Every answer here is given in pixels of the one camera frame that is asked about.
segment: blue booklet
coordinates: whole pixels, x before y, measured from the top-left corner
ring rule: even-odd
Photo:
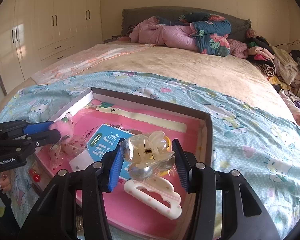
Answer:
[[[128,139],[133,136],[132,133],[114,128],[110,125],[101,125],[88,142],[87,151],[93,161],[101,161],[106,152],[115,150],[120,138]],[[120,177],[130,179],[128,173],[129,163],[123,161]]]

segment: wardrobe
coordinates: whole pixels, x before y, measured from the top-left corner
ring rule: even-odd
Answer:
[[[102,43],[100,0],[3,0],[0,76],[7,93],[50,64]]]

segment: beige wall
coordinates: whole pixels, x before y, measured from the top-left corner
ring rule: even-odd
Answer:
[[[145,6],[205,8],[242,19],[250,18],[252,27],[273,45],[300,39],[300,9],[294,0],[101,0],[103,39],[120,35],[122,9]],[[300,44],[280,48],[300,49]]]

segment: silver screw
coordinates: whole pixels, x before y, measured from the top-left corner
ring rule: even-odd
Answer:
[[[59,172],[58,172],[58,175],[59,176],[64,176],[64,175],[66,175],[67,174],[67,171],[66,170],[60,170]]]
[[[102,163],[101,163],[101,162],[96,162],[96,163],[93,164],[93,167],[94,167],[95,169],[99,169],[99,168],[102,167]]]
[[[235,177],[240,176],[240,172],[237,171],[237,170],[232,170],[232,171],[231,171],[231,174],[232,174],[233,176],[235,176]]]
[[[196,163],[195,166],[200,170],[202,170],[206,167],[206,165],[204,163]]]

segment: headboard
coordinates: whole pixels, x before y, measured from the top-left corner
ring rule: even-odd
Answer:
[[[174,21],[176,19],[179,19],[179,16],[190,12],[205,12],[211,14],[218,14],[226,18],[231,23],[231,27],[232,27],[232,31],[228,36],[228,39],[234,39],[237,41],[245,42],[247,29],[251,28],[250,19],[242,20],[228,14],[210,11],[206,9],[200,9],[200,8],[178,7],[178,6],[156,6],[156,7],[141,7],[141,8],[134,8],[134,9],[123,9],[121,34],[125,35],[130,25],[139,24],[143,20],[149,19],[154,15],[164,17],[170,21]]]

